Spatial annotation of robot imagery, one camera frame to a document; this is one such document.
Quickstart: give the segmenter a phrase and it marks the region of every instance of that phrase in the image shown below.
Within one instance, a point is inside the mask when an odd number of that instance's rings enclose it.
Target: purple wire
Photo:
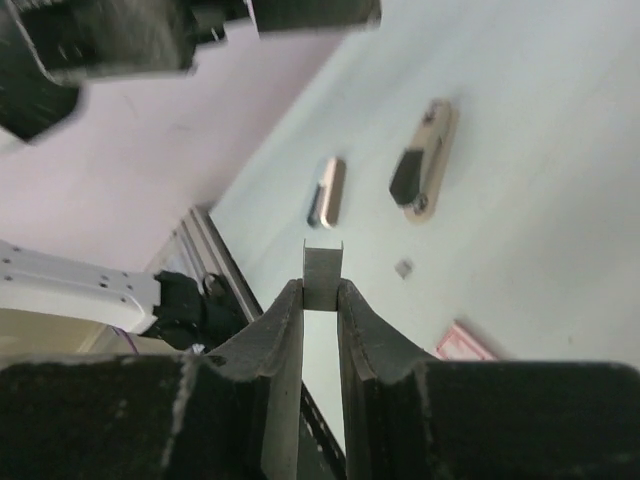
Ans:
[[[125,339],[125,341],[131,347],[131,350],[133,350],[133,353],[135,353],[136,355],[140,355],[140,352],[138,351],[138,347],[136,347],[136,344],[133,343],[131,336],[127,332],[125,332],[121,328],[117,328],[117,327],[111,327],[111,328],[113,329],[116,335],[118,335],[119,337],[123,337]]]

